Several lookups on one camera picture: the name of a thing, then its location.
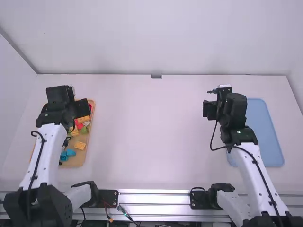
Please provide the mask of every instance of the white wall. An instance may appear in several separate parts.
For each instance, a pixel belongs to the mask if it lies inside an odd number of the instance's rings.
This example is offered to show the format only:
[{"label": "white wall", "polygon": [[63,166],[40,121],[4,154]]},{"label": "white wall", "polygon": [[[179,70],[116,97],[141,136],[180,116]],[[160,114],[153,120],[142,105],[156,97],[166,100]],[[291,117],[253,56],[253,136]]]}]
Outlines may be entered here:
[{"label": "white wall", "polygon": [[36,76],[0,34],[0,166],[14,138]]},{"label": "white wall", "polygon": [[301,0],[3,0],[0,27],[40,73],[287,74],[303,110],[302,9]]}]

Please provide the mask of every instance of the red block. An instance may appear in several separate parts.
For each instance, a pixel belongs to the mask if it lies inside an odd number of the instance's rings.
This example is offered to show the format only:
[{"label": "red block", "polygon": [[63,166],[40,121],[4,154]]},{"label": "red block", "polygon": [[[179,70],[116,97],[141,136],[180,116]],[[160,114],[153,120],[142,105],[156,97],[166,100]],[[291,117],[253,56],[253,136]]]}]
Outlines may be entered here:
[{"label": "red block", "polygon": [[83,127],[84,127],[84,124],[82,124],[82,123],[77,124],[77,128],[78,128],[79,130],[81,130]]}]

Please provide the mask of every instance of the black cable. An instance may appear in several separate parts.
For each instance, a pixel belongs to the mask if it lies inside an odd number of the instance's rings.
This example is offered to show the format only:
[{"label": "black cable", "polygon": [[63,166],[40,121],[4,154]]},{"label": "black cable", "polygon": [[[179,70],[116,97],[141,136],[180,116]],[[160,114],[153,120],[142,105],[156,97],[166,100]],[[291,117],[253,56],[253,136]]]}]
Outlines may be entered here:
[{"label": "black cable", "polygon": [[33,172],[32,178],[30,180],[30,183],[29,183],[29,186],[28,186],[28,191],[27,191],[27,217],[28,217],[29,221],[31,220],[31,217],[30,217],[30,191],[31,191],[31,188],[33,186],[33,182],[36,179],[36,173],[37,173],[40,157],[41,157],[41,154],[42,154],[43,145],[46,142],[46,140],[44,140],[44,138],[43,138],[43,136],[40,132],[38,132],[38,131],[31,131],[30,132],[31,136],[37,137],[37,135],[34,135],[34,133],[38,134],[41,137],[41,147],[40,147],[40,150],[39,150],[39,154],[38,154],[38,158],[37,158],[36,165],[35,165],[35,168],[34,168],[34,172]]},{"label": "black cable", "polygon": [[85,217],[85,213],[84,213],[83,208],[82,208],[82,207],[80,207],[80,208],[81,208],[81,211],[82,211],[82,213],[83,213],[83,218],[84,218],[84,220],[83,220],[81,223],[78,223],[78,224],[76,224],[76,225],[77,225],[77,226],[80,225],[80,227],[82,227],[84,221],[86,221],[86,217]]},{"label": "black cable", "polygon": [[255,157],[253,156],[253,154],[251,154],[251,153],[248,152],[247,150],[245,150],[245,149],[243,149],[243,148],[240,148],[240,147],[237,147],[237,146],[222,146],[222,147],[215,148],[215,149],[212,148],[214,133],[215,133],[215,131],[216,131],[217,124],[218,124],[218,120],[216,120],[216,124],[215,124],[215,126],[214,126],[214,131],[213,131],[213,134],[212,134],[212,138],[211,138],[211,140],[210,140],[210,150],[215,151],[215,150],[220,150],[220,149],[223,149],[223,148],[237,148],[237,149],[240,149],[240,150],[244,151],[246,154],[248,154],[248,155],[252,158],[253,163],[256,164],[256,167],[257,167],[257,169],[258,169],[258,171],[259,171],[259,173],[260,173],[260,175],[261,175],[261,178],[262,178],[262,180],[263,180],[263,183],[264,183],[264,185],[265,185],[265,187],[266,187],[266,190],[267,190],[267,192],[268,192],[268,194],[269,194],[270,201],[271,201],[272,205],[274,206],[276,215],[277,215],[278,220],[279,220],[280,227],[283,227],[283,223],[282,223],[282,220],[281,220],[279,211],[278,211],[278,209],[277,209],[277,207],[276,207],[276,202],[274,201],[274,198],[273,198],[273,196],[272,196],[272,194],[271,194],[271,192],[270,192],[270,189],[269,189],[268,184],[267,184],[267,182],[266,182],[266,180],[265,180],[265,177],[264,177],[264,175],[263,175],[263,173],[262,173],[262,171],[261,171],[261,169],[260,169],[260,166],[259,166],[257,160],[256,160]]}]

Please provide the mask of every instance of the blue mat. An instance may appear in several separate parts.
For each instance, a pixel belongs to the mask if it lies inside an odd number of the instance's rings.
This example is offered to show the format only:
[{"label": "blue mat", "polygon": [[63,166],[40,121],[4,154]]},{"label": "blue mat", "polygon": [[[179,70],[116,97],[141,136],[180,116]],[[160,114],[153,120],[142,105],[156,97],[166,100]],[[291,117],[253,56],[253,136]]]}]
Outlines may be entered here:
[{"label": "blue mat", "polygon": [[[252,128],[257,136],[265,167],[281,167],[284,157],[266,103],[257,98],[249,98],[247,103],[246,125]],[[227,152],[226,154],[229,164],[237,167],[231,155]]]}]

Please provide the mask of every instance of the white table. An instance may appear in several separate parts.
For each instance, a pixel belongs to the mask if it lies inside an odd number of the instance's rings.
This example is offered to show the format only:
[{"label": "white table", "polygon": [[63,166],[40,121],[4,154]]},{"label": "white table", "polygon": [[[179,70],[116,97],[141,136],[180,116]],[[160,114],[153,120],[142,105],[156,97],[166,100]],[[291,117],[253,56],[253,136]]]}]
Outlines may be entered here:
[{"label": "white table", "polygon": [[[283,167],[267,170],[279,192],[303,192],[303,117],[287,78],[249,75],[39,75],[2,166],[0,189],[16,190],[26,172],[45,88],[72,84],[76,98],[94,100],[96,109],[85,164],[59,170],[61,190],[94,180],[99,188],[115,189],[231,183],[242,192],[240,173],[225,151],[209,149],[214,122],[202,117],[203,100],[216,99],[206,92],[226,83],[266,101],[285,158]],[[217,130],[213,147],[220,145]]]}]

